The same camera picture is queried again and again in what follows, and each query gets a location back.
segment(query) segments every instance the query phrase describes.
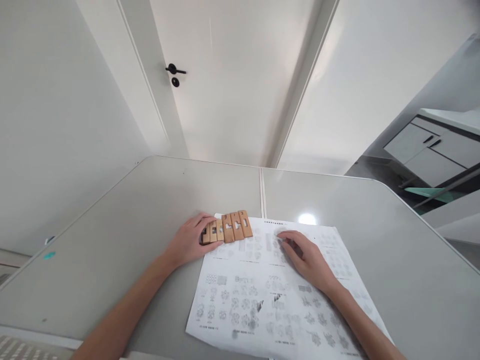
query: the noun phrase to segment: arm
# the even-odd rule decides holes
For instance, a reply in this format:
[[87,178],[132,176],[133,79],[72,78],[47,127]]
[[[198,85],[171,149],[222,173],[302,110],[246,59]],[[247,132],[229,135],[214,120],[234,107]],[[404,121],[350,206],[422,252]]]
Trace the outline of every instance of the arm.
[[214,217],[204,212],[188,219],[163,254],[150,264],[120,302],[88,335],[71,360],[119,359],[140,317],[165,279],[179,266],[198,259],[223,244],[221,241],[207,246],[199,244],[200,233],[214,220]]
[[298,231],[283,231],[278,237],[285,239],[282,246],[298,272],[335,304],[370,360],[406,360],[335,278],[317,245]]

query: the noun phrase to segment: black door handle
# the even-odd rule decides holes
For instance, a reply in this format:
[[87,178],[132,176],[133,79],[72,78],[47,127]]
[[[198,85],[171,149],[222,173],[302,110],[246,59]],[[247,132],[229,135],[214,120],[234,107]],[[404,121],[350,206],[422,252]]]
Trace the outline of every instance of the black door handle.
[[186,74],[186,71],[183,70],[177,70],[177,67],[173,64],[168,64],[168,67],[165,68],[165,70],[169,71],[172,75],[175,75],[176,73],[179,74]]
[[428,139],[425,140],[423,143],[424,143],[424,144],[425,144],[425,143],[428,143],[428,142],[429,142],[430,140],[432,140],[433,138],[434,138],[434,136],[433,136],[433,135],[430,135],[430,136],[428,137]]
[[432,145],[430,145],[429,148],[431,149],[431,148],[433,148],[435,145],[440,144],[441,142],[442,142],[442,140],[441,140],[441,139],[438,139],[438,140],[435,141]]

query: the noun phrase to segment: gray tabletop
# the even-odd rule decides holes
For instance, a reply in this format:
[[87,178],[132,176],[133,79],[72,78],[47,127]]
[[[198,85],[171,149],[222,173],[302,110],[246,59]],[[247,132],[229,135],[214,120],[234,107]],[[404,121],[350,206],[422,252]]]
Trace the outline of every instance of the gray tabletop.
[[[390,335],[412,359],[480,353],[480,276],[379,182],[150,157],[0,290],[0,325],[84,339],[189,216],[245,209],[336,226]],[[44,254],[56,252],[50,259]],[[201,260],[170,276],[130,348],[246,359],[187,335]]]
[[269,219],[338,229],[407,359],[479,358],[480,275],[387,186],[274,169],[263,181]]

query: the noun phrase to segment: instruction sheet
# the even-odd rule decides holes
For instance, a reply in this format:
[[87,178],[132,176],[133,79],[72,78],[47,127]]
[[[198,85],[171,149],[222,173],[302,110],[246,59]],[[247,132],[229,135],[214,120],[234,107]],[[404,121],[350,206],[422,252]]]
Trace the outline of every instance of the instruction sheet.
[[284,253],[276,235],[297,230],[318,246],[336,278],[391,339],[335,227],[249,220],[253,237],[205,255],[188,334],[222,350],[262,358],[366,359],[335,306]]

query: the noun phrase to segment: cabinet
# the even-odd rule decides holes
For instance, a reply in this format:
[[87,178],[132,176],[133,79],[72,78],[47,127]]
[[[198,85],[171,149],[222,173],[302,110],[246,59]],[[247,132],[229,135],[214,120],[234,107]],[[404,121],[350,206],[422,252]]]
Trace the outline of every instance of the cabinet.
[[464,167],[429,148],[420,151],[405,167],[432,188],[465,171]]
[[439,137],[412,123],[405,126],[386,146],[385,150],[400,163],[405,164]]
[[384,149],[431,187],[474,172],[480,163],[480,128],[468,131],[472,127],[459,121],[425,114],[421,109]]

